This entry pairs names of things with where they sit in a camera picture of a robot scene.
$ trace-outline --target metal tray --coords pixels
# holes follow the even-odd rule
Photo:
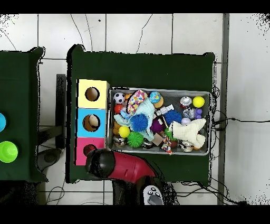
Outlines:
[[[211,106],[212,106],[212,95],[209,92],[203,91],[181,91],[181,90],[165,90],[165,89],[143,89],[141,90],[147,92],[148,94],[152,91],[158,91],[164,99],[164,106],[167,107],[169,105],[173,105],[175,111],[179,112],[183,116],[183,109],[180,108],[180,99],[183,96],[189,96],[191,98],[195,96],[202,96],[205,100],[205,104],[202,106],[202,118],[206,119],[206,123],[204,128],[201,130],[201,134],[205,136],[206,141],[203,147],[199,150],[192,150],[191,152],[183,152],[180,148],[172,148],[172,155],[207,155],[210,151],[210,143],[211,143]],[[132,148],[128,144],[125,146],[118,148],[113,143],[113,123],[114,118],[114,107],[115,102],[113,100],[113,96],[116,92],[122,92],[124,94],[131,94],[138,90],[138,88],[119,88],[119,87],[111,87],[108,90],[108,122],[107,122],[107,149],[114,150],[119,152],[126,153],[149,153],[149,154],[167,154],[164,150],[159,147],[153,147],[151,149],[145,149],[143,147]]]

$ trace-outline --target red ball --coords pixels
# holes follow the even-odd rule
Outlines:
[[[120,113],[120,110],[123,108],[123,104],[116,104],[116,106],[114,107],[114,112],[116,114]]]

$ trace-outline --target pink box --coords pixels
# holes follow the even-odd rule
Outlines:
[[[83,154],[83,148],[87,145],[94,145],[96,148],[105,148],[105,138],[77,138],[76,149],[76,166],[84,166],[86,163],[86,156]]]

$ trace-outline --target wooden block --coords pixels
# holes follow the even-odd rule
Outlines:
[[[83,149],[87,145],[94,145],[96,148],[105,148],[105,138],[77,138],[76,147],[76,166],[84,166],[86,163],[86,156],[83,154]]]
[[[106,81],[88,79],[79,79],[77,81],[79,82],[79,108],[107,108],[107,94],[110,85]]]
[[[78,109],[77,137],[105,138],[106,136],[106,110],[101,109]]]

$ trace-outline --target green spiky ball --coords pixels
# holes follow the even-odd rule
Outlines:
[[[143,136],[138,132],[131,132],[128,136],[128,144],[132,148],[138,148],[143,143]]]
[[[171,140],[177,141],[176,138],[172,137],[172,132],[170,132],[168,128],[165,129],[165,135],[167,135]]]

